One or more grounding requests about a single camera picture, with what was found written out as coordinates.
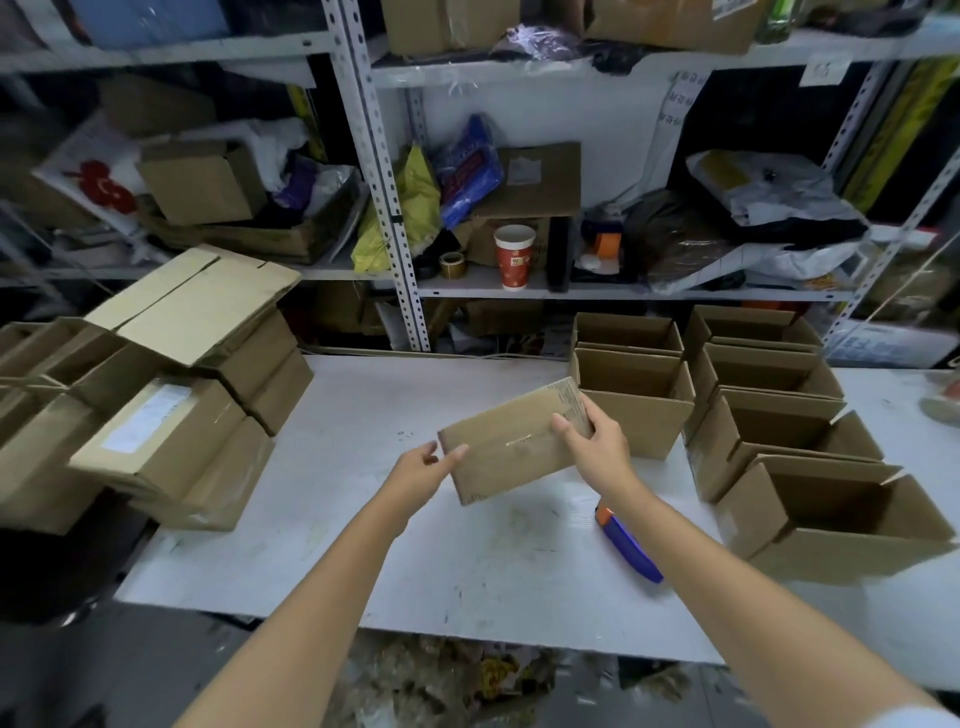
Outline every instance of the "roll of tape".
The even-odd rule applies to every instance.
[[[461,279],[467,274],[467,259],[463,253],[444,253],[440,256],[440,275],[449,280]]]

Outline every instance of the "table surface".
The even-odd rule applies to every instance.
[[[308,356],[316,376],[232,533],[160,529],[123,601],[267,617],[373,495],[397,456],[439,429],[565,375],[561,362]],[[960,429],[929,420],[923,372],[837,370],[887,462],[960,530]],[[635,459],[661,497],[718,539],[678,438]],[[722,660],[669,586],[635,574],[593,520],[572,468],[462,507],[448,479],[391,548],[361,625],[689,662]],[[960,552],[849,587],[788,585],[929,688],[960,690]]]

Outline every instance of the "yellow item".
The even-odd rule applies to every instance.
[[[433,179],[420,147],[410,150],[403,165],[394,170],[394,177],[410,254],[419,255],[433,242],[443,225],[440,219],[440,188]],[[381,273],[390,269],[390,257],[383,244],[373,201],[367,205],[360,220],[357,244],[350,259],[357,273]]]

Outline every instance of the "hand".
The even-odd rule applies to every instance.
[[[468,446],[461,445],[443,460],[433,454],[436,449],[437,443],[429,442],[407,450],[380,486],[379,495],[400,510],[404,524],[433,497],[443,479],[464,459]]]
[[[570,447],[573,462],[587,485],[605,498],[613,498],[626,488],[642,487],[620,425],[587,395],[581,393],[580,399],[593,423],[593,437],[588,440],[570,420],[556,413],[550,425]]]

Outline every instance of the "plastic bag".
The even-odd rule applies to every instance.
[[[394,177],[410,254],[416,257],[433,242],[443,225],[440,188],[430,174],[423,149],[416,146],[410,150],[402,167],[394,170]],[[373,202],[367,205],[360,221],[357,244],[350,259],[357,273],[381,273],[390,268],[390,257],[383,243]]]
[[[503,165],[493,147],[490,128],[473,114],[456,142],[437,156],[434,166],[443,192],[440,215],[452,230],[473,206],[503,182]]]

